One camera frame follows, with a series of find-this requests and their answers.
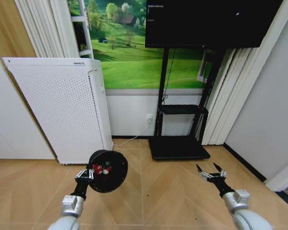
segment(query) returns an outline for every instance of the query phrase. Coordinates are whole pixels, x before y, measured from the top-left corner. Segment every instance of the green field mural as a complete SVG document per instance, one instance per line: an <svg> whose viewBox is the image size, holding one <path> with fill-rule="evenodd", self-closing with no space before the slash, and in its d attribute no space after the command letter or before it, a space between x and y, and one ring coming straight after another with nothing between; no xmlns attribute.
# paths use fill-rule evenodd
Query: green field mural
<svg viewBox="0 0 288 230"><path fill-rule="evenodd" d="M80 15L77 0L68 2L71 14ZM106 88L159 88L163 49L145 48L146 1L84 2L89 14L94 58L102 61ZM173 51L169 53L168 70ZM197 80L202 57L200 50L177 49L168 88L202 88L203 83Z"/></svg>

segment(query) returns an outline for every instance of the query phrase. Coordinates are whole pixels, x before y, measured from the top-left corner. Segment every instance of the white wall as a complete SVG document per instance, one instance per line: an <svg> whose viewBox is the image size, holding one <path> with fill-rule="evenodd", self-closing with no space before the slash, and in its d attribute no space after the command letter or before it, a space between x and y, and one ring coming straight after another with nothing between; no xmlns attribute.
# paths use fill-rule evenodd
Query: white wall
<svg viewBox="0 0 288 230"><path fill-rule="evenodd" d="M0 158L54 158L1 63Z"/></svg>
<svg viewBox="0 0 288 230"><path fill-rule="evenodd" d="M198 104L200 96L169 96L167 104ZM107 96L111 133L115 136L136 136L146 127L146 114L153 114L153 122L141 136L152 136L158 96ZM187 135L193 115L164 115L163 135Z"/></svg>
<svg viewBox="0 0 288 230"><path fill-rule="evenodd" d="M288 22L226 143L268 179L288 165Z"/></svg>

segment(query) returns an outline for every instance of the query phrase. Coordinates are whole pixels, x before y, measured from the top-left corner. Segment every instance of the tv stand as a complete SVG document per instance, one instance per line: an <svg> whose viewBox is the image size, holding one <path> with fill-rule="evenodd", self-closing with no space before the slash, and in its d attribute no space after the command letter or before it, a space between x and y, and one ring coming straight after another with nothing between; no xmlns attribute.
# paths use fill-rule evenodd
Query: tv stand
<svg viewBox="0 0 288 230"><path fill-rule="evenodd" d="M161 79L158 94L158 105L156 113L156 123L154 137L149 139L149 146L152 157L155 160L200 160L210 158L209 153L203 148L202 140L204 130L208 119L208 111L205 108L206 102L210 95L216 75L221 66L225 49L216 52L207 82L203 89L203 94L198 105L195 104L162 104L164 86L166 80L168 66L169 47L165 47L163 51ZM163 114L194 114L194 119L189 135L187 136L162 136ZM198 140L195 138L195 132L200 119L202 125L200 127Z"/></svg>

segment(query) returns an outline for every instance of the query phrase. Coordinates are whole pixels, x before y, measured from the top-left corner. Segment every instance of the white cable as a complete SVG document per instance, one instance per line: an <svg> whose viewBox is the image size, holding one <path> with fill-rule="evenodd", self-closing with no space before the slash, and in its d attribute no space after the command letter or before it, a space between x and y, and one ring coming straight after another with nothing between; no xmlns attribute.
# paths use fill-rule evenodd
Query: white cable
<svg viewBox="0 0 288 230"><path fill-rule="evenodd" d="M122 146L123 144L125 144L125 143L127 143L128 141L130 141L130 140L133 140L133 139L135 139L135 138L137 138L138 136L140 136L142 133L144 133L144 131L145 130L147 130L148 129L148 127L150 126L150 124L151 123L149 123L148 124L148 126L139 134L139 135L137 135L137 136L135 136L134 138L131 138L131 139L129 139L129 140L127 140L127 141L125 141L124 143L122 143L122 144L120 144L120 145L115 145L115 144L113 144L113 145L115 145L115 146Z"/></svg>

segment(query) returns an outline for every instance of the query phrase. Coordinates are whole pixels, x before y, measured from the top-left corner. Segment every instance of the black tv screen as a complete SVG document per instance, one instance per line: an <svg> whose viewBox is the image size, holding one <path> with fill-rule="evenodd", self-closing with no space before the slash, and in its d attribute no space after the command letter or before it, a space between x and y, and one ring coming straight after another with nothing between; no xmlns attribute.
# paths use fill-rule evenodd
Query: black tv screen
<svg viewBox="0 0 288 230"><path fill-rule="evenodd" d="M282 0L147 0L145 47L259 47Z"/></svg>

